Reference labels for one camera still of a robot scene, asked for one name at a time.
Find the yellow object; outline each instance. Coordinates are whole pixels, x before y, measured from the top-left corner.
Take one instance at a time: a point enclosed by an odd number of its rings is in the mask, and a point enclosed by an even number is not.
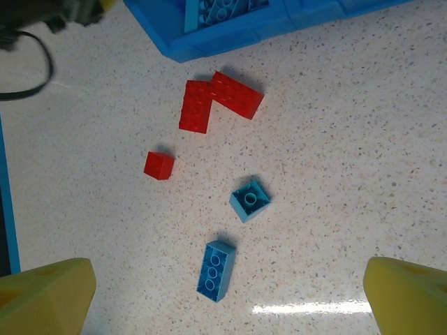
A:
[[[447,334],[447,271],[375,257],[363,287],[382,335]]]
[[[99,3],[105,12],[108,12],[115,2],[117,2],[117,0],[99,0]]]
[[[95,289],[86,258],[0,278],[0,334],[80,334]]]

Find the small red lego brick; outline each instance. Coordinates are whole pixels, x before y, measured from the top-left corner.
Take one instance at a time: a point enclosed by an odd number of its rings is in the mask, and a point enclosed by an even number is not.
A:
[[[188,80],[183,97],[182,116],[179,128],[195,133],[207,133],[211,111],[209,82]]]
[[[145,174],[158,179],[169,179],[173,171],[174,158],[160,152],[149,151],[147,154]]]
[[[220,72],[213,75],[211,85],[213,100],[250,120],[264,98],[263,94]]]

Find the blue plastic bin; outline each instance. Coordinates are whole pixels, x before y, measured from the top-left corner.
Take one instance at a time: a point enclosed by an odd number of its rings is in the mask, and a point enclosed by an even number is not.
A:
[[[259,10],[184,33],[185,0],[124,0],[160,52],[183,63],[412,0],[269,0]]]
[[[19,248],[15,234],[6,148],[0,118],[0,277],[20,272]]]

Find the blue container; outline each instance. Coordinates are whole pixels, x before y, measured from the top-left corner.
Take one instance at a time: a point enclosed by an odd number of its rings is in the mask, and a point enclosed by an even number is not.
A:
[[[242,223],[254,218],[270,204],[270,198],[256,181],[231,193],[230,205]]]
[[[0,277],[20,272],[19,249],[15,234],[6,149],[0,120]]]
[[[266,7],[191,33],[184,33],[185,0],[124,0],[124,3],[160,52],[183,63],[409,1],[269,0]]]
[[[214,302],[225,297],[236,257],[236,248],[220,241],[207,244],[197,292]]]

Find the blue 2x2 lego brick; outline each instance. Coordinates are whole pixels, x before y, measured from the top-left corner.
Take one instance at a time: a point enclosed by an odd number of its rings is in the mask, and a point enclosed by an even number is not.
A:
[[[236,257],[236,248],[220,241],[206,245],[197,292],[214,302],[225,297]]]
[[[230,205],[243,223],[261,213],[270,204],[270,198],[256,181],[231,193]]]

